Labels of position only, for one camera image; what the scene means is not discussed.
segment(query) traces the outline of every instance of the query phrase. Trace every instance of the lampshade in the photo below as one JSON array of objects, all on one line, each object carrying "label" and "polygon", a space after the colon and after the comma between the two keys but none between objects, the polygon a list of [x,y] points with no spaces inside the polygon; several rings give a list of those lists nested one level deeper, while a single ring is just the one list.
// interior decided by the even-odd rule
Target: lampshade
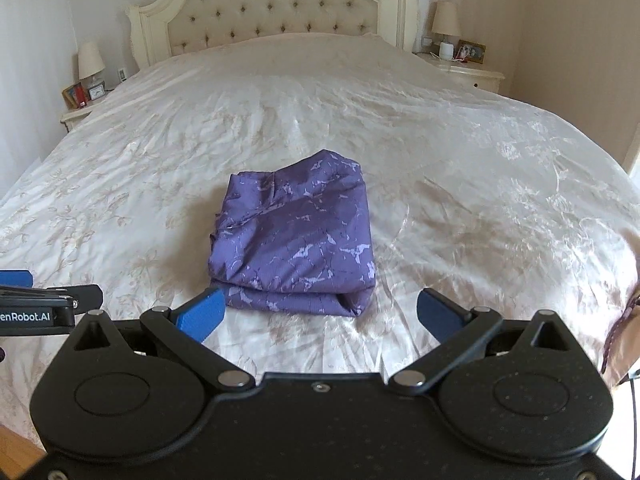
[{"label": "lampshade", "polygon": [[436,34],[445,36],[462,36],[460,22],[458,21],[458,7],[452,2],[438,2],[436,16],[433,19],[431,30]]},{"label": "lampshade", "polygon": [[88,41],[80,46],[78,51],[78,77],[86,79],[104,70],[104,62],[95,41]]}]

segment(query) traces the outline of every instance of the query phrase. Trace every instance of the cable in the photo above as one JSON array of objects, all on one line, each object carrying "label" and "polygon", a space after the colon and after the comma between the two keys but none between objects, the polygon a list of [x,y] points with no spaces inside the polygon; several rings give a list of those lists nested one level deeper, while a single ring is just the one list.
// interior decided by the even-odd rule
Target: cable
[{"label": "cable", "polygon": [[636,478],[636,460],[638,459],[638,409],[636,408],[636,382],[634,379],[630,379],[629,384],[631,385],[631,403],[634,407],[634,462],[631,466],[631,478],[633,480],[638,480],[638,478]]},{"label": "cable", "polygon": [[463,59],[442,59],[440,56],[438,56],[438,54],[435,54],[433,52],[430,52],[429,54],[431,54],[434,58],[439,59],[440,61],[457,61],[458,63],[462,63],[464,61]]}]

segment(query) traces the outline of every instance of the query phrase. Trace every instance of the folded purple garment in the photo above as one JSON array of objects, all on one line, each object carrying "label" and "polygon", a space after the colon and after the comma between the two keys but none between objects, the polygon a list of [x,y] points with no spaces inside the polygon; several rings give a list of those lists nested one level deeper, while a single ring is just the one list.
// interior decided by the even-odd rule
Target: folded purple garment
[{"label": "folded purple garment", "polygon": [[228,306],[362,314],[376,273],[360,165],[322,150],[274,173],[232,175],[209,273]]}]

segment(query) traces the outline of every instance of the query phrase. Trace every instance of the upholstered headboard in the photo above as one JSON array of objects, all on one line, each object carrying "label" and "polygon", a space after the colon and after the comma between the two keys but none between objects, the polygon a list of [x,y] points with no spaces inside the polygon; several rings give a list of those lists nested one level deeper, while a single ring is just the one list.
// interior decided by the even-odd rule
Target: upholstered headboard
[{"label": "upholstered headboard", "polygon": [[411,50],[417,0],[157,0],[131,6],[131,48],[140,68],[171,56],[283,32],[375,32]]}]

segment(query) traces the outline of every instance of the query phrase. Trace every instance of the white speaker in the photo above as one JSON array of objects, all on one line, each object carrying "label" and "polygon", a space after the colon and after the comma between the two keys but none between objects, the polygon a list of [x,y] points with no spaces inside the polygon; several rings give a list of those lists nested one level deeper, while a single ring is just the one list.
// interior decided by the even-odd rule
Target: white speaker
[{"label": "white speaker", "polygon": [[453,59],[453,45],[443,41],[440,43],[440,59],[451,61]]}]

